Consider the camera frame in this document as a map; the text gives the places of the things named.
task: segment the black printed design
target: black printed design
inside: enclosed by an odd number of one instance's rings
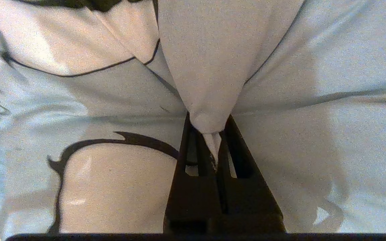
[[[157,51],[159,49],[159,44],[160,44],[160,39],[157,40],[156,47],[154,48],[153,56],[151,57],[151,59],[149,61],[145,62],[144,65],[147,65],[154,60],[154,57],[156,56]]]
[[[67,147],[62,155],[60,156],[60,161],[55,162],[53,161],[49,156],[47,156],[47,161],[49,163],[49,166],[58,173],[60,178],[60,186],[58,195],[56,197],[56,204],[55,204],[55,222],[52,224],[52,226],[49,228],[48,233],[49,234],[57,234],[60,231],[60,221],[61,221],[61,213],[60,213],[60,194],[62,192],[63,187],[63,177],[65,173],[65,167],[68,163],[68,160],[74,154],[76,151],[80,150],[83,147],[93,145],[93,144],[100,144],[100,143],[117,143],[117,144],[125,144],[125,145],[139,145],[144,146],[148,148],[155,149],[157,151],[161,151],[167,155],[170,155],[171,157],[177,159],[178,158],[178,151],[170,146],[169,144],[162,142],[160,140],[154,139],[152,137],[143,136],[140,134],[135,133],[129,133],[129,132],[118,132],[115,133],[122,135],[125,140],[117,140],[117,139],[93,139],[93,140],[85,140],[81,142],[74,143]]]
[[[87,7],[90,10],[97,10],[101,12],[108,12],[114,5],[117,5],[121,0],[40,0],[40,1],[28,1],[17,0],[19,2],[28,3],[34,6],[40,7],[66,7],[66,8],[84,8]]]

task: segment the black curved line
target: black curved line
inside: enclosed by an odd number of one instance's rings
[[[154,48],[153,56],[151,57],[151,59],[149,61],[145,62],[144,65],[147,65],[147,64],[151,63],[154,60],[154,57],[156,56],[157,50],[159,48],[159,44],[160,44],[160,39],[158,39],[158,41],[156,43],[156,47]]]
[[[87,7],[90,10],[108,12],[112,7],[119,4],[122,0],[40,0],[34,2],[27,0],[16,1],[38,7],[65,7],[71,9]]]
[[[2,112],[0,112],[0,115],[10,115],[11,111],[5,108],[4,106],[0,105],[0,107],[3,109]]]
[[[53,76],[58,76],[58,77],[63,77],[63,78],[73,78],[73,77],[78,77],[78,76],[82,76],[82,75],[88,75],[88,74],[91,74],[91,73],[95,73],[95,72],[99,72],[99,71],[102,71],[102,70],[107,70],[109,68],[112,68],[112,67],[115,67],[117,65],[120,65],[120,64],[124,64],[124,63],[127,63],[133,59],[135,59],[135,57],[132,57],[132,58],[129,58],[127,60],[124,60],[124,61],[121,61],[121,62],[118,62],[118,63],[115,63],[115,64],[111,64],[109,66],[106,66],[106,67],[102,67],[100,69],[96,69],[96,70],[92,70],[92,71],[89,71],[89,72],[85,72],[85,73],[81,73],[81,74],[75,74],[75,75],[57,75],[57,74],[54,74],[54,73],[50,73],[50,72],[47,72],[47,71],[44,71],[44,70],[39,70],[39,69],[36,69],[34,67],[31,67],[31,66],[28,66],[26,64],[23,64],[17,60],[15,60],[13,57],[11,57],[9,55],[8,52],[4,52],[1,54],[1,57],[4,58],[6,61],[11,61],[11,62],[14,62],[20,66],[23,66],[23,67],[26,67],[28,69],[31,69],[31,70],[37,70],[37,71],[40,71],[42,73],[46,73],[46,74],[49,74],[49,75],[53,75]]]
[[[154,13],[156,14],[157,29],[159,29],[159,3],[158,0],[153,0]]]
[[[139,145],[144,146],[147,148],[152,148],[157,151],[161,151],[167,155],[170,155],[171,157],[177,159],[178,158],[178,151],[173,148],[171,145],[149,137],[149,136],[143,136],[140,134],[135,133],[129,133],[129,132],[121,132],[116,131],[114,133],[120,134],[124,136],[124,140],[117,140],[117,139],[92,139],[92,140],[85,140],[81,142],[74,143],[67,147],[60,156],[60,161],[55,162],[51,159],[50,156],[47,156],[47,163],[49,166],[57,172],[60,178],[60,186],[58,190],[58,194],[56,196],[56,203],[55,203],[55,221],[54,223],[49,227],[49,230],[47,233],[49,234],[58,234],[60,231],[60,221],[61,221],[61,213],[60,213],[60,194],[62,192],[63,187],[63,181],[64,181],[64,173],[65,168],[68,163],[68,160],[74,154],[76,151],[80,150],[81,148],[84,148],[89,145],[94,144],[100,144],[100,143],[117,143],[117,144],[126,144],[126,145]]]

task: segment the dark edge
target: dark edge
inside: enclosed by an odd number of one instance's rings
[[[28,4],[31,6],[38,7],[65,7],[78,9],[83,7],[91,7],[91,4],[85,4],[83,0],[76,1],[64,1],[64,0],[40,0],[40,1],[26,1],[26,0],[15,0],[16,2]]]
[[[155,149],[157,151],[161,151],[167,155],[170,155],[171,157],[177,159],[178,158],[178,151],[173,148],[171,145],[149,137],[149,136],[143,136],[140,134],[135,133],[129,133],[129,132],[115,132],[117,134],[122,135],[125,140],[117,140],[117,139],[92,139],[92,140],[85,140],[81,142],[74,143],[67,147],[60,156],[60,161],[55,162],[51,159],[50,156],[47,156],[47,162],[48,165],[59,175],[60,178],[60,186],[58,189],[58,194],[56,196],[56,203],[55,203],[55,221],[54,223],[49,227],[47,233],[51,235],[56,235],[60,232],[60,221],[61,221],[61,212],[60,212],[60,195],[62,193],[62,187],[64,182],[64,173],[65,168],[68,163],[68,160],[74,154],[76,151],[80,150],[81,148],[84,148],[89,145],[94,144],[100,144],[100,143],[118,143],[118,144],[126,144],[126,145],[139,145],[144,146],[147,148]]]
[[[154,60],[154,57],[157,54],[157,50],[159,49],[159,44],[160,44],[160,39],[157,40],[156,47],[154,48],[153,56],[151,57],[151,59],[149,61],[145,62],[144,65],[147,65],[147,64],[151,63]]]
[[[115,67],[117,65],[120,65],[120,64],[124,64],[124,63],[127,63],[133,59],[135,59],[135,57],[132,57],[132,58],[129,58],[127,60],[124,60],[124,61],[121,61],[121,62],[118,62],[118,63],[115,63],[115,64],[111,64],[109,66],[106,66],[106,67],[103,67],[103,68],[100,68],[100,69],[96,69],[96,70],[92,70],[92,71],[89,71],[89,72],[85,72],[85,73],[81,73],[81,74],[76,74],[76,75],[57,75],[57,74],[53,74],[53,73],[50,73],[50,72],[46,72],[44,70],[39,70],[39,69],[36,69],[34,67],[31,67],[31,66],[28,66],[26,64],[23,64],[15,59],[13,59],[12,57],[10,57],[9,55],[6,55],[6,58],[7,60],[9,61],[12,61],[20,66],[23,66],[23,67],[26,67],[28,69],[31,69],[31,70],[37,70],[37,71],[40,71],[42,73],[46,73],[46,74],[49,74],[49,75],[53,75],[53,76],[58,76],[58,77],[63,77],[63,78],[73,78],[73,77],[78,77],[78,76],[82,76],[82,75],[88,75],[88,74],[91,74],[91,73],[95,73],[95,72],[99,72],[99,71],[102,71],[102,70],[107,70],[111,67]]]
[[[153,0],[154,13],[156,14],[157,29],[159,29],[159,1]]]

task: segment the black trim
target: black trim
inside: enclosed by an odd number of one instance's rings
[[[39,7],[65,7],[71,9],[87,7],[90,10],[108,12],[113,6],[119,4],[122,0],[40,0],[33,2],[26,0],[15,1]]]
[[[156,43],[156,47],[154,48],[153,56],[151,57],[151,59],[149,61],[145,62],[144,65],[147,65],[147,64],[151,63],[154,60],[154,57],[157,54],[157,50],[159,49],[159,44],[160,44],[160,39],[158,39],[158,41]]]
[[[28,69],[31,69],[31,70],[37,70],[37,71],[40,71],[42,73],[46,73],[46,74],[49,74],[49,75],[54,75],[54,76],[58,76],[58,77],[63,77],[63,78],[72,78],[72,77],[78,77],[78,76],[82,76],[82,75],[88,75],[88,74],[91,74],[91,73],[95,73],[95,72],[99,72],[99,71],[102,71],[102,70],[107,70],[111,67],[115,67],[117,65],[120,65],[120,64],[124,64],[124,63],[127,63],[133,59],[135,59],[135,57],[132,57],[132,58],[129,58],[127,60],[124,60],[124,61],[121,61],[121,62],[118,62],[118,63],[115,63],[115,64],[111,64],[109,66],[106,66],[106,67],[102,67],[100,69],[96,69],[96,70],[92,70],[92,71],[89,71],[89,72],[85,72],[85,73],[81,73],[81,74],[75,74],[75,75],[57,75],[57,74],[54,74],[54,73],[50,73],[50,72],[47,72],[47,71],[44,71],[44,70],[39,70],[39,69],[36,69],[34,67],[31,67],[31,66],[28,66],[26,64],[23,64],[17,60],[15,60],[14,58],[12,58],[8,52],[3,52],[1,53],[0,55],[3,59],[5,59],[5,61],[9,62],[14,62],[20,66],[23,66],[23,67],[26,67]]]
[[[47,162],[49,166],[57,172],[60,178],[60,186],[58,190],[58,194],[56,196],[56,203],[55,203],[55,221],[50,226],[47,233],[49,234],[58,234],[60,232],[60,221],[61,221],[61,212],[60,212],[60,194],[62,192],[63,187],[63,181],[64,181],[64,173],[65,168],[68,163],[68,160],[74,154],[76,151],[80,150],[81,148],[84,148],[89,145],[93,144],[100,144],[100,143],[118,143],[118,144],[126,144],[126,145],[139,145],[144,146],[148,148],[152,148],[158,151],[161,151],[167,155],[170,155],[171,157],[177,159],[178,158],[178,151],[173,148],[171,145],[158,140],[154,139],[149,136],[143,136],[140,134],[135,133],[129,133],[129,132],[120,132],[115,131],[114,133],[122,135],[125,139],[124,140],[117,140],[117,139],[93,139],[93,140],[85,140],[81,142],[74,143],[67,147],[60,156],[60,161],[55,162],[51,159],[50,156],[47,156]]]

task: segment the wrinkled fabric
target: wrinkled fabric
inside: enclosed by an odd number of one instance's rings
[[[234,115],[289,232],[386,232],[386,2],[234,1],[237,8],[204,3],[194,12],[188,7],[197,3],[159,1],[155,23],[143,3],[145,20],[132,23],[150,30],[138,29],[143,42],[129,43],[117,31],[127,25],[111,15],[127,1],[107,12],[2,2],[2,239],[54,224],[61,180],[49,160],[79,142],[123,140],[120,131],[178,149],[187,110],[210,149]],[[8,21],[3,13],[15,6],[27,22]],[[251,18],[235,16],[243,11]],[[72,18],[96,33],[63,21]],[[232,21],[237,28],[219,27]],[[9,32],[16,28],[29,31]],[[174,166],[170,155],[142,146],[75,151],[63,176],[60,231],[161,232]],[[76,224],[80,213],[88,218]]]

